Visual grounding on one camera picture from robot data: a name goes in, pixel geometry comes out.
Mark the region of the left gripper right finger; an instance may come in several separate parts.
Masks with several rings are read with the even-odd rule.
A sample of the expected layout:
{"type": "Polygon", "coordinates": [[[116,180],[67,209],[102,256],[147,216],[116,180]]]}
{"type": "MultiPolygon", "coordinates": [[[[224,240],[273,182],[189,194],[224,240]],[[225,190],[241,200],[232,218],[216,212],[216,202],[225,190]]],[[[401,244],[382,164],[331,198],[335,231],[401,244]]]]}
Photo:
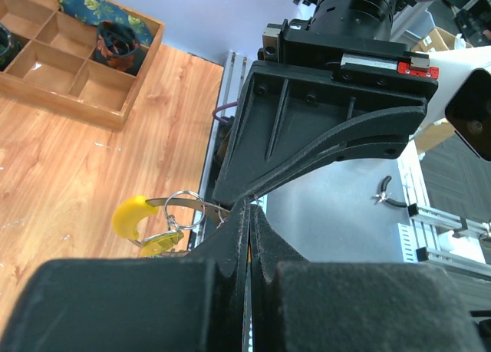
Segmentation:
{"type": "Polygon", "coordinates": [[[411,263],[310,262],[250,209],[257,351],[485,351],[456,285],[411,263]]]}

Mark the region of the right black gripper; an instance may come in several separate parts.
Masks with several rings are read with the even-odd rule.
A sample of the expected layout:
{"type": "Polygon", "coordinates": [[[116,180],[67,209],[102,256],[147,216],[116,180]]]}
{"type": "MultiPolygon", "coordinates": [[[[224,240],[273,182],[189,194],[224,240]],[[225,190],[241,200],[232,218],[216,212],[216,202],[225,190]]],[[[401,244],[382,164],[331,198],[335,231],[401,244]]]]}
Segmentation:
{"type": "Polygon", "coordinates": [[[334,162],[394,160],[427,114],[439,70],[384,40],[371,21],[269,24],[213,191],[224,205],[263,196],[334,162]]]}

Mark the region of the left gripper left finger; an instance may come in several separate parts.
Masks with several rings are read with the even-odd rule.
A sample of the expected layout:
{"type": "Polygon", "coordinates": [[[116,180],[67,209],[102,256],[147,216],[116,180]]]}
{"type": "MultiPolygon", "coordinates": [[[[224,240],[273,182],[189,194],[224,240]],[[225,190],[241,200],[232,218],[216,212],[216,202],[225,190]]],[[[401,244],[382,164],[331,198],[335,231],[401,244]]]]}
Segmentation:
{"type": "Polygon", "coordinates": [[[18,298],[3,351],[239,351],[249,202],[183,257],[58,259],[18,298]]]}

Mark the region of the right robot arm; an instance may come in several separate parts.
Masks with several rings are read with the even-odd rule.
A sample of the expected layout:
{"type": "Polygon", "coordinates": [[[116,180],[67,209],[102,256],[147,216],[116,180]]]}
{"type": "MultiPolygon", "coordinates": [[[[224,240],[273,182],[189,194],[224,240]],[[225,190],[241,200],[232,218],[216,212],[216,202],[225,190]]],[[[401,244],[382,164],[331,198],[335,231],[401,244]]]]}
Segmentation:
{"type": "Polygon", "coordinates": [[[213,191],[224,206],[334,162],[394,160],[427,115],[439,71],[392,42],[414,0],[296,0],[308,20],[268,25],[213,191]]]}

